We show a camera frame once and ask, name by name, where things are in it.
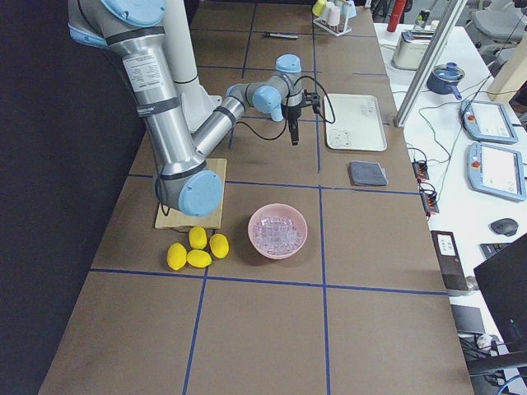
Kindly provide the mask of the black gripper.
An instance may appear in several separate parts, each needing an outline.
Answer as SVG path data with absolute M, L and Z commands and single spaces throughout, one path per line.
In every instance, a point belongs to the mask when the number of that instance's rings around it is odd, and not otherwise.
M 302 99 L 286 98 L 285 104 L 283 105 L 283 116 L 287 121 L 289 129 L 291 145 L 295 146 L 299 143 L 299 127 L 298 118 L 301 116 Z

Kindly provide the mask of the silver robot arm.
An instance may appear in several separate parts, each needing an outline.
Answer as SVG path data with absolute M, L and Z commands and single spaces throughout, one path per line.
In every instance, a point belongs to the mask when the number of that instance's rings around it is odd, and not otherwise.
M 235 84 L 223 98 L 208 95 L 181 1 L 70 1 L 68 18 L 74 41 L 121 58 L 151 139 L 157 199 L 187 216 L 207 216 L 221 202 L 223 183 L 206 159 L 248 108 L 276 122 L 301 113 L 295 54 L 278 57 L 266 81 Z

